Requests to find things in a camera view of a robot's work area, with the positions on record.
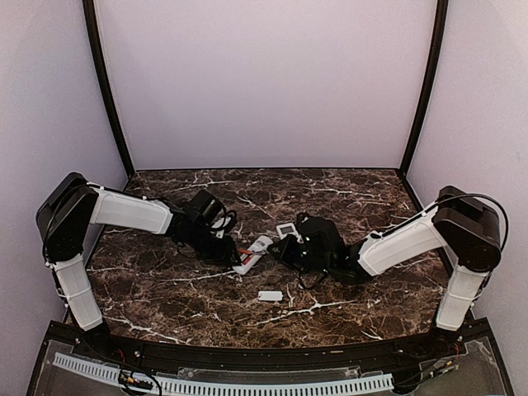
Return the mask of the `white remote with green buttons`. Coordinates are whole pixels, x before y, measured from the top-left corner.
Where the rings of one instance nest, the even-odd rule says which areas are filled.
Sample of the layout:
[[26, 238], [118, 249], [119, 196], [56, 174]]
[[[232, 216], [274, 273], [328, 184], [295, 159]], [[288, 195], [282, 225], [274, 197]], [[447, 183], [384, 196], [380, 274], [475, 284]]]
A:
[[284, 239], [288, 235], [293, 235], [295, 238], [299, 237], [299, 233], [294, 223], [279, 224], [276, 226], [276, 232], [280, 239]]

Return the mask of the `red orange battery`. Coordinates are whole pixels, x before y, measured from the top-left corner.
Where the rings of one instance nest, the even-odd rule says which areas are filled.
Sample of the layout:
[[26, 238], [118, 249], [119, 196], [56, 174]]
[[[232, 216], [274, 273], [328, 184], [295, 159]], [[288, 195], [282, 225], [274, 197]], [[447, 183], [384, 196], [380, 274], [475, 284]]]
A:
[[260, 257], [261, 255], [253, 255], [247, 249], [240, 249], [240, 260], [243, 265], [247, 265], [254, 257]]

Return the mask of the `white remote with compartment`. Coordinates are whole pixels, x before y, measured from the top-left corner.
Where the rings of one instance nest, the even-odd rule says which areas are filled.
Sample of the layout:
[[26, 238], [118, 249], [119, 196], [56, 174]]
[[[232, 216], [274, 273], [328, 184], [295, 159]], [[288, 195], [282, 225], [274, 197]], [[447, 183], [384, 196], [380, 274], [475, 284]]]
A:
[[249, 270], [267, 254], [267, 248], [273, 244], [271, 238], [259, 236], [250, 247], [239, 249], [240, 263], [233, 266], [233, 270], [239, 275], [246, 275]]

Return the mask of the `white battery cover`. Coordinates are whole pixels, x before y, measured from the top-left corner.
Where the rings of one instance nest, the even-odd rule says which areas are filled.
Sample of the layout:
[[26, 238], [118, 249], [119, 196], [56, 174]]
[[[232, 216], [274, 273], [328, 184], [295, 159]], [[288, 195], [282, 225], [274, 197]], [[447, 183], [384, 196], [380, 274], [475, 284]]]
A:
[[279, 302], [283, 300], [283, 293], [279, 290], [260, 290], [257, 298], [259, 301]]

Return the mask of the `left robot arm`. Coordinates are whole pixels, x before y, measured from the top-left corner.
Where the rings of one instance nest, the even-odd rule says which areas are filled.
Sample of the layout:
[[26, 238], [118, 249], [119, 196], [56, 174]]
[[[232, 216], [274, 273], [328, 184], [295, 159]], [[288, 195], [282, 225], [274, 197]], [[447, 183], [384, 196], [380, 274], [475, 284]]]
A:
[[69, 173], [36, 212], [42, 256], [73, 321], [86, 331], [84, 346], [99, 360], [116, 353], [116, 340], [104, 323], [87, 274], [85, 251], [92, 227], [136, 229], [192, 248], [203, 262], [239, 266], [241, 258], [229, 232], [237, 214], [206, 190], [180, 205], [134, 196]]

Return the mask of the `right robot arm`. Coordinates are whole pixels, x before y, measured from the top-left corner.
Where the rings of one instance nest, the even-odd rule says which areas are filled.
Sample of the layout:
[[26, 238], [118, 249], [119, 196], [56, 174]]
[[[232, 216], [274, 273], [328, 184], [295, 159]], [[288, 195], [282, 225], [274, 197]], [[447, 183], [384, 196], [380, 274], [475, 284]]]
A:
[[421, 350], [437, 358], [453, 343], [472, 303], [498, 266], [509, 235], [509, 218], [493, 198], [443, 187], [437, 199], [414, 216], [383, 232], [347, 245], [329, 219], [298, 214], [293, 233], [267, 251], [299, 274], [316, 271], [346, 285], [360, 285], [411, 258], [449, 248], [457, 262], [436, 311], [436, 327]]

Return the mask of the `black front rail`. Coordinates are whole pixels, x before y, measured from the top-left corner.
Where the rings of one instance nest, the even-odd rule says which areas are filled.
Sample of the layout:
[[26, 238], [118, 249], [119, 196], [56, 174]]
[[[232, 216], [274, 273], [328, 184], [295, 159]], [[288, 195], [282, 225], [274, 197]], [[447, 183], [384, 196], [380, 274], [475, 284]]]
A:
[[151, 373], [175, 373], [183, 368], [266, 372], [353, 366], [362, 370], [404, 372], [416, 370], [422, 362], [461, 356], [467, 350], [467, 343], [487, 336], [490, 331], [488, 321], [478, 319], [466, 323], [455, 333], [431, 330], [408, 337], [359, 344], [236, 349], [141, 341], [109, 332], [81, 337], [74, 326], [52, 321], [45, 340], [63, 342], [81, 356], [103, 355]]

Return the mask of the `black right frame post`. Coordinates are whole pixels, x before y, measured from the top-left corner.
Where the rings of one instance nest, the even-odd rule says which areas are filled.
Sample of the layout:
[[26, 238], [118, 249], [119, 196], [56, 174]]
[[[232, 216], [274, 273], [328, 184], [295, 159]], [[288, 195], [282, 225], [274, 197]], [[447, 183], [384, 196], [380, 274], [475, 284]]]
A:
[[436, 12], [431, 33], [431, 43], [427, 56], [426, 68], [422, 80], [422, 87], [417, 102], [416, 111], [413, 117], [408, 141], [403, 153], [403, 158], [399, 166], [401, 178], [406, 179], [416, 153], [422, 128], [427, 115], [436, 71], [441, 57], [441, 47], [443, 43], [447, 12], [449, 8], [448, 0], [438, 0], [436, 2]]

